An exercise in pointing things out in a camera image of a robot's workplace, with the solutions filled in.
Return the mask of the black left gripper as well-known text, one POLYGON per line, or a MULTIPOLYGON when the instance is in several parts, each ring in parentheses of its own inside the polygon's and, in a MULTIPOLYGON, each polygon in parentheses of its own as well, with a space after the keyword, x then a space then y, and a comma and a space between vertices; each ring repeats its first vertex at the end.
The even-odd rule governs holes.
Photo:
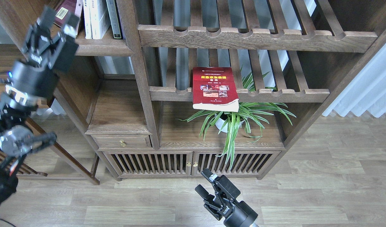
POLYGON ((59 77, 54 70, 67 72, 79 45, 75 42, 79 17, 69 13, 61 30, 52 38, 50 28, 56 11, 44 6, 35 28, 30 28, 21 47, 24 59, 16 60, 10 76, 5 81, 5 93, 23 106, 37 106, 36 97, 49 99, 59 77))

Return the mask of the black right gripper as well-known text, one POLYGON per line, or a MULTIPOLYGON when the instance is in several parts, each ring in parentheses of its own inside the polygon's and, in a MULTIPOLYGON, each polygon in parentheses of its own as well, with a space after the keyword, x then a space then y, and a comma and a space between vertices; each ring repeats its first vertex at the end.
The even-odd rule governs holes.
POLYGON ((223 224, 226 227, 252 227, 258 213, 244 201, 236 201, 241 192, 227 176, 219 177, 207 168, 201 174, 212 184, 215 191, 215 195, 211 195, 201 184, 195 187, 209 213, 218 221, 225 218, 223 224))

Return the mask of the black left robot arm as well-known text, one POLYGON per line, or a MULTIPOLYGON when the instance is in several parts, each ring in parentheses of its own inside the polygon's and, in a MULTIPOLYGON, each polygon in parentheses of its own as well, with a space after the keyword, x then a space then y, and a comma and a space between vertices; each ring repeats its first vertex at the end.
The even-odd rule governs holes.
POLYGON ((53 145, 55 133, 35 136, 25 125, 37 110, 38 101, 50 99, 59 76, 55 70, 67 72, 79 45, 75 42, 80 18, 68 12, 61 30, 51 37, 57 12, 46 6, 36 23, 30 26, 21 52, 25 60, 16 60, 10 71, 0 78, 6 90, 0 96, 0 151, 7 157, 0 164, 0 205, 16 192, 16 176, 27 154, 53 145))

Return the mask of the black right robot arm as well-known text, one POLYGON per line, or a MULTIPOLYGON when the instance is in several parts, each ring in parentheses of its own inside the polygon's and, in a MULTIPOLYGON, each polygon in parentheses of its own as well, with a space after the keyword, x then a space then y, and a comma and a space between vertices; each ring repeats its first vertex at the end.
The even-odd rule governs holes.
POLYGON ((223 224, 226 227, 256 227, 255 220, 258 214, 244 201, 237 202, 240 190, 227 178, 217 176, 209 169, 204 169, 201 174, 212 184, 215 195, 210 195, 201 184, 195 191, 203 198, 204 207, 218 221, 225 218, 223 224))

